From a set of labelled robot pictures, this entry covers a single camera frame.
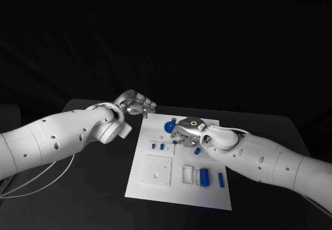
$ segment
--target dark wall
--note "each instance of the dark wall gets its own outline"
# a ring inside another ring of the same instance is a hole
[[[0,99],[18,104],[26,124],[70,98],[111,101],[132,88],[160,105],[284,115],[307,143],[307,130],[330,124],[330,11],[243,1],[5,16]]]

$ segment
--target small blue piece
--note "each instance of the small blue piece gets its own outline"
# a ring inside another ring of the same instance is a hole
[[[209,171],[207,169],[199,169],[199,179],[200,179],[200,186],[209,186]]]
[[[167,133],[171,133],[174,126],[176,126],[176,124],[174,124],[174,118],[173,118],[171,121],[166,122],[166,124],[164,124],[164,131]]]
[[[222,179],[222,173],[217,173],[217,177],[219,177],[219,187],[223,188],[223,179]]]
[[[196,150],[194,150],[194,154],[197,155],[197,154],[199,154],[199,152],[200,152],[200,148],[196,148]]]

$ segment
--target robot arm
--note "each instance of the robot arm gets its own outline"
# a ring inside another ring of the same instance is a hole
[[[80,152],[92,141],[106,144],[116,135],[125,138],[131,127],[124,114],[147,118],[154,107],[154,102],[128,90],[112,103],[53,114],[0,134],[0,180]]]
[[[199,141],[209,156],[229,169],[256,182],[291,189],[332,212],[332,164],[294,153],[265,138],[206,126],[196,119],[186,118],[173,129],[184,137],[184,147]]]

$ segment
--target screw hole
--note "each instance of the screw hole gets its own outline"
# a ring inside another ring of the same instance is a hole
[[[59,149],[59,147],[60,147],[59,143],[54,143],[54,144],[53,144],[53,148],[54,148],[54,149]]]

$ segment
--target black table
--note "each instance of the black table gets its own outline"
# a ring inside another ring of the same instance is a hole
[[[85,109],[99,101],[73,99],[63,111]],[[219,120],[271,139],[308,156],[293,122],[287,117],[176,107],[157,107],[157,113]],[[125,115],[132,131],[102,145],[92,142],[76,154],[63,177],[33,195],[5,199],[0,229],[332,229],[332,219],[288,189],[251,181],[228,171],[232,211],[124,197],[142,117]],[[43,187],[62,173],[70,157],[13,195]],[[8,189],[23,184],[46,168],[20,173]]]

